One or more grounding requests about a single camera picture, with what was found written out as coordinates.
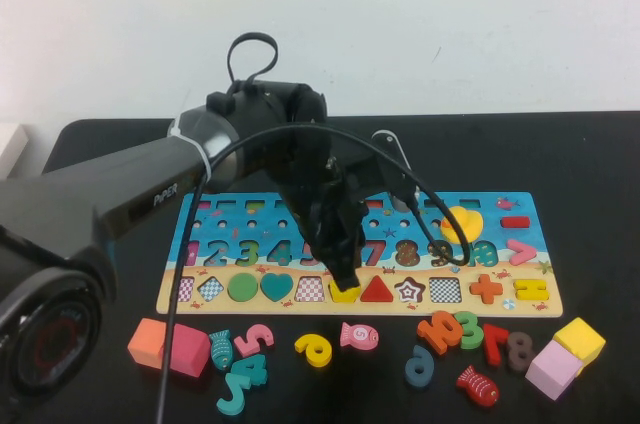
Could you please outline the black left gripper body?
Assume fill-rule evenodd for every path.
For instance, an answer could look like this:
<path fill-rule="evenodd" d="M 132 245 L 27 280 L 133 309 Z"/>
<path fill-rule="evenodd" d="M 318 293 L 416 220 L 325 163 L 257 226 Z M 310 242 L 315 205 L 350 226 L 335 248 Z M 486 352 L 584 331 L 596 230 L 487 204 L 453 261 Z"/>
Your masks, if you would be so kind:
<path fill-rule="evenodd" d="M 359 259 L 365 200 L 395 190 L 395 160 L 371 141 L 343 138 L 365 152 L 341 162 L 328 129 L 292 129 L 272 162 L 272 180 L 316 259 Z"/>

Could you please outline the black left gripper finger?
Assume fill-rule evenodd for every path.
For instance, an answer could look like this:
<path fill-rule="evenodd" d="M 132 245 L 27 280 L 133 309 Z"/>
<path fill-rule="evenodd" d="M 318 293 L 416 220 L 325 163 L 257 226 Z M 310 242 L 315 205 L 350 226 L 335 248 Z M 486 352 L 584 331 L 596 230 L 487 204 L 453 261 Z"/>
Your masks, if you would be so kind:
<path fill-rule="evenodd" d="M 354 237 L 347 245 L 347 257 L 345 277 L 343 278 L 343 289 L 348 290 L 359 286 L 359 279 L 356 270 L 361 266 L 362 239 L 360 236 Z"/>
<path fill-rule="evenodd" d="M 341 245 L 332 245 L 326 249 L 324 264 L 330 271 L 335 285 L 343 288 L 344 284 L 344 264 Z"/>

